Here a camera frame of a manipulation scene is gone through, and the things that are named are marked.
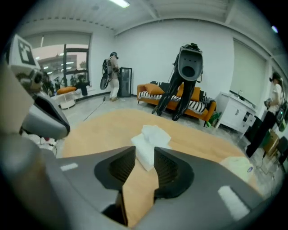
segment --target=wooden table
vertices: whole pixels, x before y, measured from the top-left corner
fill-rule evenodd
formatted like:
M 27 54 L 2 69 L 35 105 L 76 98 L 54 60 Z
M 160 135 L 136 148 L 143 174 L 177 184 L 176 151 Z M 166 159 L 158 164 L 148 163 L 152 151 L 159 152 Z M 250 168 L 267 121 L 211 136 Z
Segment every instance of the wooden table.
M 240 149 L 211 134 L 139 110 L 121 109 L 90 119 L 72 130 L 65 139 L 63 157 L 131 146 L 131 138 L 140 134 L 145 124 L 157 125 L 167 132 L 171 136 L 169 146 L 177 151 L 218 163 L 229 156 L 244 156 Z M 153 168 L 147 172 L 136 159 L 123 186 L 129 227 L 133 227 L 153 206 L 153 194 L 157 188 L 156 170 Z

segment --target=gray floor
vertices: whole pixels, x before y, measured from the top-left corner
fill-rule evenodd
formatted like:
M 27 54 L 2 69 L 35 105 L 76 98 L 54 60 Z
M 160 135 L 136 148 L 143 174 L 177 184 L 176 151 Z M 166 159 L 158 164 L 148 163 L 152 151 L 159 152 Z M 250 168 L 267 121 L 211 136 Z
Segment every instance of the gray floor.
M 98 109 L 95 110 L 95 108 L 98 107 L 102 103 L 102 101 L 103 96 L 94 97 L 91 99 L 79 101 L 76 103 L 74 107 L 68 110 L 64 110 L 64 114 L 66 115 L 71 125 L 71 129 L 74 129 L 77 125 L 83 122 L 83 120 L 87 118 L 87 116 L 90 115 L 91 113 L 92 114 L 89 116 L 88 119 L 92 119 L 99 115 L 120 108 L 133 108 L 145 111 L 147 113 L 151 113 L 153 109 L 152 105 L 148 105 L 147 103 L 144 102 L 140 102 L 139 105 L 137 105 L 136 98 L 130 97 L 130 98 L 120 98 L 116 102 L 111 102 L 109 100 L 105 101 Z M 169 112 L 164 112 L 162 114 L 162 117 L 166 119 L 171 119 L 171 114 Z M 203 127 L 204 121 L 196 118 L 191 118 L 188 116 L 181 117 L 177 122 L 185 126 L 196 128 L 198 130 L 225 139 L 231 142 L 232 144 L 236 145 L 243 152 L 245 152 L 244 147 L 247 144 L 249 144 L 249 142 L 246 140 L 245 137 L 240 140 L 239 134 L 236 131 L 225 126 L 220 126 L 218 129 Z M 56 147 L 57 147 L 56 157 L 61 158 L 63 149 L 63 140 L 59 140 Z M 263 165 L 261 169 L 259 169 L 257 166 L 261 165 L 262 156 L 263 156 L 263 150 L 258 149 L 250 159 L 250 162 L 254 166 L 253 170 L 256 175 L 256 183 L 257 186 L 259 187 L 260 193 L 263 195 L 263 197 L 267 198 L 272 194 L 274 194 L 279 189 L 279 187 L 282 184 L 284 173 L 281 168 L 279 168 L 276 164 L 272 163 L 274 162 L 274 159 L 272 161 L 269 161 L 267 157 L 264 158 Z

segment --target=white cabinet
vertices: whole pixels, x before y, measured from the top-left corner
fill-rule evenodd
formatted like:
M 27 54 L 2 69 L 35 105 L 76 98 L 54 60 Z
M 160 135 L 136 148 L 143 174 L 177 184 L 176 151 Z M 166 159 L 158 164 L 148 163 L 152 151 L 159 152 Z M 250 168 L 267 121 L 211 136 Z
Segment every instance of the white cabinet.
M 253 125 L 256 110 L 247 102 L 227 93 L 220 93 L 215 100 L 216 111 L 222 112 L 216 128 L 223 124 L 244 135 L 248 127 Z

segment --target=orange pillow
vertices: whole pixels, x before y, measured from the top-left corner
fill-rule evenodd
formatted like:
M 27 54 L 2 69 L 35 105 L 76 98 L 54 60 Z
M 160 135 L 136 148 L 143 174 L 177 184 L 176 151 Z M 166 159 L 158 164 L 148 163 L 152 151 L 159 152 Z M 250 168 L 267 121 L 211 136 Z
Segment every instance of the orange pillow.
M 60 88 L 60 89 L 57 90 L 57 95 L 60 95 L 60 94 L 63 94 L 63 93 L 68 93 L 68 92 L 75 91 L 75 90 L 76 90 L 76 87 L 73 87 L 73 86 Z
M 156 84 L 148 83 L 145 84 L 146 91 L 151 95 L 164 94 L 164 91 Z
M 179 86 L 179 89 L 178 89 L 178 92 L 177 92 L 176 96 L 181 97 L 182 94 L 183 94 L 183 89 L 184 89 L 184 84 L 181 84 L 181 86 Z M 195 87 L 194 91 L 193 91 L 193 94 L 192 94 L 192 97 L 191 97 L 191 100 L 195 101 L 195 102 L 198 102 L 199 101 L 199 97 L 200 97 L 200 87 Z

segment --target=sofa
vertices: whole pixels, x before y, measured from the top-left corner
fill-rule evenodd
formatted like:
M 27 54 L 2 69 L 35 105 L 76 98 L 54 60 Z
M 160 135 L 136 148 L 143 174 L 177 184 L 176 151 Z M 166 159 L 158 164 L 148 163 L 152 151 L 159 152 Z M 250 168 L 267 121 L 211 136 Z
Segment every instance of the sofa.
M 169 83 L 152 81 L 149 84 L 140 84 L 137 86 L 137 100 L 148 104 L 158 105 L 159 100 Z M 167 109 L 175 110 L 183 93 L 183 84 L 174 92 L 171 101 L 167 105 Z M 216 110 L 216 102 L 207 96 L 207 93 L 200 90 L 199 87 L 194 88 L 191 101 L 185 114 L 204 120 L 204 126 Z

